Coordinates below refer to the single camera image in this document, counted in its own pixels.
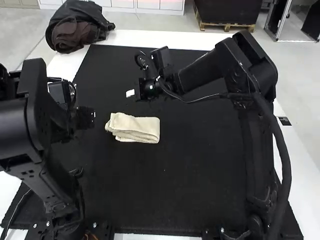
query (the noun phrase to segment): folded cloth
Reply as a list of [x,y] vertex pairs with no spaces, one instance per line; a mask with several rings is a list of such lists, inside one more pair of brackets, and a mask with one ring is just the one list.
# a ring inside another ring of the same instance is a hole
[[160,119],[157,117],[135,117],[122,112],[111,113],[105,125],[120,142],[157,144],[160,140]]

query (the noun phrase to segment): floor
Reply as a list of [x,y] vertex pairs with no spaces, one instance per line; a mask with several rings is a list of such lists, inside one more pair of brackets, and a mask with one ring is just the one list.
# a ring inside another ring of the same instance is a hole
[[[17,9],[6,8],[4,11],[0,8],[0,32],[5,32],[0,37],[0,61],[11,70],[20,69],[24,58],[42,57],[49,64],[55,52],[48,47],[43,36],[46,28],[44,26],[47,26],[52,14],[51,10],[19,9],[17,11]],[[14,23],[11,24],[10,19],[16,15],[22,17],[14,19]],[[116,24],[116,29],[200,32],[190,0],[186,1],[183,16],[119,12],[105,12],[104,16]],[[318,72],[320,43],[275,43],[263,30],[266,17],[266,14],[260,14],[253,35],[276,64],[279,72],[277,99],[320,169],[318,157],[320,155],[320,107],[318,106],[320,103]],[[288,21],[290,31],[287,32],[290,35],[286,35],[284,31],[281,37],[302,37],[300,32],[295,36],[292,34],[298,29],[295,21],[295,18]],[[41,27],[35,29],[33,26],[35,22]],[[232,29],[231,32],[235,33],[237,30],[238,28]],[[205,32],[221,33],[223,31],[219,27],[214,27]],[[3,45],[11,42],[10,47]]]

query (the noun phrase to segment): dark jacket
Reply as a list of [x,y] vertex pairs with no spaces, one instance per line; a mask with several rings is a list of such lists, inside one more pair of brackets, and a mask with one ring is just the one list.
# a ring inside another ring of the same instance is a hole
[[53,50],[69,54],[85,44],[105,40],[115,27],[93,1],[67,0],[52,16],[45,39]]

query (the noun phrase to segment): black hose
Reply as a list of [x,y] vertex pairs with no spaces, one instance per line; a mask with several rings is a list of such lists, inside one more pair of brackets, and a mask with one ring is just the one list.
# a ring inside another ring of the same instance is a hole
[[288,204],[288,198],[292,182],[291,162],[287,145],[285,143],[285,139],[278,124],[277,118],[273,115],[268,104],[266,103],[265,99],[261,96],[260,93],[254,93],[252,96],[257,105],[263,111],[265,117],[269,121],[270,128],[275,137],[276,146],[278,148],[279,155],[281,158],[282,183],[280,191],[278,193],[277,205],[266,238],[266,240],[276,240],[278,239],[279,230],[283,222],[284,214]]
[[292,173],[291,173],[291,162],[289,157],[289,152],[287,149],[287,145],[278,124],[277,118],[274,116],[272,111],[270,110],[266,100],[262,97],[260,93],[253,93],[253,94],[243,94],[243,93],[216,93],[208,96],[204,96],[195,100],[187,101],[183,99],[178,94],[170,91],[166,88],[164,83],[162,82],[161,78],[158,79],[159,85],[162,90],[169,96],[182,101],[183,103],[192,104],[204,100],[209,99],[219,99],[219,98],[227,98],[230,99],[232,97],[243,97],[243,98],[253,98],[256,104],[261,108],[262,112],[264,113],[265,117],[267,118],[271,132],[273,133],[276,141],[276,146],[279,151],[281,164],[282,164],[282,183],[280,187],[280,191],[278,193],[277,205],[273,214],[272,222],[270,225],[270,229],[267,232],[266,240],[276,240],[278,239],[278,234],[283,222],[284,214],[286,212],[289,193],[292,183]]

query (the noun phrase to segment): black case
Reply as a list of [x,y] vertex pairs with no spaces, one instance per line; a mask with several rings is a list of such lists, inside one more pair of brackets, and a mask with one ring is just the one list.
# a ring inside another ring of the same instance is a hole
[[255,24],[262,0],[194,0],[204,23]]

